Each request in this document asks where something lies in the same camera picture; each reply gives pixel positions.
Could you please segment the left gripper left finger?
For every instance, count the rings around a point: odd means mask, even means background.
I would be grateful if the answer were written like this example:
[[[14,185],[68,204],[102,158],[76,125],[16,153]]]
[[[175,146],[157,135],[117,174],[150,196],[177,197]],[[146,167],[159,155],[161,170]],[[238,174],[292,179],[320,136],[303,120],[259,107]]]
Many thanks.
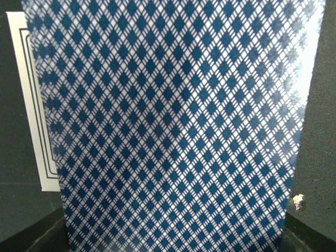
[[[2,241],[1,251],[70,251],[63,208]]]

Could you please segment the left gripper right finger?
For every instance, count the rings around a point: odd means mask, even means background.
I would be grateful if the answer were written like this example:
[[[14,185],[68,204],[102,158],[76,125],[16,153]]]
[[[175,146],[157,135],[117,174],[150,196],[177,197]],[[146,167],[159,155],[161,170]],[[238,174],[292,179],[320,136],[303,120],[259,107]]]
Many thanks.
[[[287,213],[279,251],[335,252],[335,241]]]

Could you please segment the blue playing card deck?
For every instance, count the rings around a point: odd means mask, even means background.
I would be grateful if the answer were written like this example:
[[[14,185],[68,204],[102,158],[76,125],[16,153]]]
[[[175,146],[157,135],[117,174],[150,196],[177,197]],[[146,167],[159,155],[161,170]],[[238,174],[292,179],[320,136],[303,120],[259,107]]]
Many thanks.
[[[22,1],[70,251],[278,251],[325,1]]]

